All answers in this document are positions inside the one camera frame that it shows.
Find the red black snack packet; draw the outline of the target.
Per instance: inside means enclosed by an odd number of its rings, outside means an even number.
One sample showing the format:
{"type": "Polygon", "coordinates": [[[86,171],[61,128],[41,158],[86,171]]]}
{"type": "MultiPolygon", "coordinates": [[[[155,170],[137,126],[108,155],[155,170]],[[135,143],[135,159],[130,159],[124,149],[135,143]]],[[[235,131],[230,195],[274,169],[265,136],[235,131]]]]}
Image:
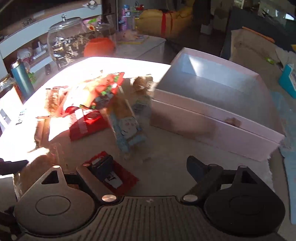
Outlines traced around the red black snack packet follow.
{"type": "Polygon", "coordinates": [[[83,163],[112,193],[126,195],[139,181],[114,158],[103,151],[83,163]]]}

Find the long bread stick packet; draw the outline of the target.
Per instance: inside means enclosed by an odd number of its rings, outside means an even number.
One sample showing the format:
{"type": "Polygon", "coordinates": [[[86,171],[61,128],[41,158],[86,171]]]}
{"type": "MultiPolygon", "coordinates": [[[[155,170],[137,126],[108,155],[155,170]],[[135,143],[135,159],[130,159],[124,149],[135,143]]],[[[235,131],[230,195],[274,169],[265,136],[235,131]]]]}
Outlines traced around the long bread stick packet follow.
{"type": "Polygon", "coordinates": [[[105,108],[105,114],[111,126],[116,144],[123,154],[129,154],[147,140],[147,136],[138,123],[128,101],[114,96],[105,108]]]}

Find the red chicken leg packet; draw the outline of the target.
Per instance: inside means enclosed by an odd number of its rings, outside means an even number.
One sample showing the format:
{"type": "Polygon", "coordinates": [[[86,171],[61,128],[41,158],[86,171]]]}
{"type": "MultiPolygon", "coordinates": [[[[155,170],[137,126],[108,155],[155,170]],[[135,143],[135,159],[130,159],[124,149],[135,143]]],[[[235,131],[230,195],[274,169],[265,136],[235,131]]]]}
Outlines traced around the red chicken leg packet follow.
{"type": "Polygon", "coordinates": [[[79,108],[102,109],[106,107],[123,82],[124,72],[101,75],[82,83],[78,93],[79,108]]]}

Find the pink box base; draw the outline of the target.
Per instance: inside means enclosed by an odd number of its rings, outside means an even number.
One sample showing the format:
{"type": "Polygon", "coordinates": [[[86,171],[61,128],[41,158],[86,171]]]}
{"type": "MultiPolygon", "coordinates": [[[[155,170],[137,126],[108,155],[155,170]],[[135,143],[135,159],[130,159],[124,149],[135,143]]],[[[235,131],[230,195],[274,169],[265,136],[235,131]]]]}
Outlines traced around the pink box base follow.
{"type": "Polygon", "coordinates": [[[260,162],[268,159],[280,145],[220,120],[157,100],[152,101],[150,125],[260,162]]]}

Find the red white snack bag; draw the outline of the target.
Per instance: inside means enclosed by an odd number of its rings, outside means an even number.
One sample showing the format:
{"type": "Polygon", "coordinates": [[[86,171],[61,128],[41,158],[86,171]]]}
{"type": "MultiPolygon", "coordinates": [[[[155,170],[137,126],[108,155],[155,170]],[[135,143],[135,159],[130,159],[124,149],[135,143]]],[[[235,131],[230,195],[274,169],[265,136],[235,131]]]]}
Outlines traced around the red white snack bag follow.
{"type": "Polygon", "coordinates": [[[70,117],[69,137],[71,141],[79,140],[109,128],[108,121],[99,110],[71,106],[66,109],[64,116],[70,117]]]}

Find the teal water bottle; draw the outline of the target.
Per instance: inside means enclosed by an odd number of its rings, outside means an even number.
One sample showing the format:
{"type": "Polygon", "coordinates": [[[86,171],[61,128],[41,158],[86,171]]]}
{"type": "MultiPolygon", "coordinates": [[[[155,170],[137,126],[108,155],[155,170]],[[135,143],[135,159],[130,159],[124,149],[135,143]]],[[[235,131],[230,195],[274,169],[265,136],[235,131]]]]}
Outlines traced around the teal water bottle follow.
{"type": "Polygon", "coordinates": [[[11,72],[24,100],[27,101],[34,94],[35,90],[21,59],[17,59],[11,64],[11,72]]]}

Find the pink box tray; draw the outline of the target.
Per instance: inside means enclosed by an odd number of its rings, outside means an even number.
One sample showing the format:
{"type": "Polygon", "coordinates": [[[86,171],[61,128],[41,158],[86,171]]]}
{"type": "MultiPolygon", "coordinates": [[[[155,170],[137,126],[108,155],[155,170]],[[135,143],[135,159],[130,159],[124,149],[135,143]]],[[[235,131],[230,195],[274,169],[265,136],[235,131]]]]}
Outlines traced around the pink box tray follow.
{"type": "Polygon", "coordinates": [[[259,74],[231,61],[184,48],[154,91],[154,99],[194,111],[280,143],[285,134],[259,74]]]}

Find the clear small snack packet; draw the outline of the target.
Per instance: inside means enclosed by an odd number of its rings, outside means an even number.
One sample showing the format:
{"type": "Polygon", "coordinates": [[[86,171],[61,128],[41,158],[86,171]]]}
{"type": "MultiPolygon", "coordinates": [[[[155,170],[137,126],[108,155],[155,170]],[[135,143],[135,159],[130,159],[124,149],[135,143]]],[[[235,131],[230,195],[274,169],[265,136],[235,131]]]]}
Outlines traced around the clear small snack packet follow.
{"type": "Polygon", "coordinates": [[[151,117],[151,99],[155,82],[151,75],[138,76],[132,83],[132,110],[138,118],[151,117]]]}

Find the teal toy appliance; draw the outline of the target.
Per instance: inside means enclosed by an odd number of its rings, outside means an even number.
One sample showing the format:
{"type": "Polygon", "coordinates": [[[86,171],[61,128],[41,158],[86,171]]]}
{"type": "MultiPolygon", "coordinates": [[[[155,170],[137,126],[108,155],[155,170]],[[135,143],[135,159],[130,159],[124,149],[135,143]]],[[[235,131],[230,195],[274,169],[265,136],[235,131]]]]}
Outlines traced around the teal toy appliance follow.
{"type": "Polygon", "coordinates": [[[296,98],[294,64],[287,64],[284,67],[278,83],[293,99],[296,98]]]}

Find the white tv cabinet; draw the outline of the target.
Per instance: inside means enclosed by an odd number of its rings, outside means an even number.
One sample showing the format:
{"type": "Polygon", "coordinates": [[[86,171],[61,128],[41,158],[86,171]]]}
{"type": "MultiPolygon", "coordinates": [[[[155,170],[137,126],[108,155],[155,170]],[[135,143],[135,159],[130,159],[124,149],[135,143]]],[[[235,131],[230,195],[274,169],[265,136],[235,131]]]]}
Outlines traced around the white tv cabinet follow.
{"type": "Polygon", "coordinates": [[[62,15],[67,18],[79,17],[82,19],[102,15],[102,1],[96,1],[97,6],[92,8],[87,7],[87,3],[89,1],[76,1],[40,11],[32,15],[34,22],[25,27],[22,27],[22,22],[10,25],[4,31],[10,34],[1,41],[1,77],[8,73],[4,58],[31,40],[47,33],[53,24],[62,21],[62,15]]]}

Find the green small toy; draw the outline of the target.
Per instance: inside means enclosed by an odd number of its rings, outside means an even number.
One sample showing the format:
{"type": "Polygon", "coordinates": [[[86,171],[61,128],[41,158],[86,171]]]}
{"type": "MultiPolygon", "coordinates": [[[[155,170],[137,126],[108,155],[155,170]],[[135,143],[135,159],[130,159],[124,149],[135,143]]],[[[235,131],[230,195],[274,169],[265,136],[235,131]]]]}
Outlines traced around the green small toy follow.
{"type": "Polygon", "coordinates": [[[276,64],[276,61],[275,60],[273,60],[272,58],[270,58],[270,57],[265,57],[264,58],[269,64],[271,64],[271,65],[274,65],[274,64],[276,64]]]}

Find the grey covered sofa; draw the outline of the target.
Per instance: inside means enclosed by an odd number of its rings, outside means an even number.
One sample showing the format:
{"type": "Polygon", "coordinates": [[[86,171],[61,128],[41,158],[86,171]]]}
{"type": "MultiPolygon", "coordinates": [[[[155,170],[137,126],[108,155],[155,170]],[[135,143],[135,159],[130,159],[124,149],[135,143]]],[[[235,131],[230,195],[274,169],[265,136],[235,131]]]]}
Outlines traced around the grey covered sofa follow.
{"type": "Polygon", "coordinates": [[[291,98],[278,81],[286,64],[295,65],[294,52],[286,51],[249,30],[239,29],[231,31],[228,59],[258,73],[272,91],[291,98]],[[269,64],[265,57],[272,58],[276,64],[269,64]]]}

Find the orange plastic bucket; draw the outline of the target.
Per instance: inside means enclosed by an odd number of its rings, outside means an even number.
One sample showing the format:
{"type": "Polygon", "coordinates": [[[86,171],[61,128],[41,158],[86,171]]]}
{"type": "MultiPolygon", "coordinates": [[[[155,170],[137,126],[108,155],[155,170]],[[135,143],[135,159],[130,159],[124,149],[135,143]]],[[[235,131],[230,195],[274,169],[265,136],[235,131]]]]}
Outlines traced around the orange plastic bucket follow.
{"type": "Polygon", "coordinates": [[[91,39],[84,48],[84,57],[106,57],[115,52],[115,44],[109,38],[91,39]]]}

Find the white side table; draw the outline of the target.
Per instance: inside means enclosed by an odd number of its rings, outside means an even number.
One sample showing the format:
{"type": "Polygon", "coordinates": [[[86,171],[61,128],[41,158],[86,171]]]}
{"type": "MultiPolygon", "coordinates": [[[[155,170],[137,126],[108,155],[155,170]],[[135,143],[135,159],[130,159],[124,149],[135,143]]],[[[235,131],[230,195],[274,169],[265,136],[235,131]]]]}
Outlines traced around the white side table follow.
{"type": "Polygon", "coordinates": [[[136,43],[121,43],[116,46],[114,57],[162,63],[166,39],[145,35],[136,43]]]}

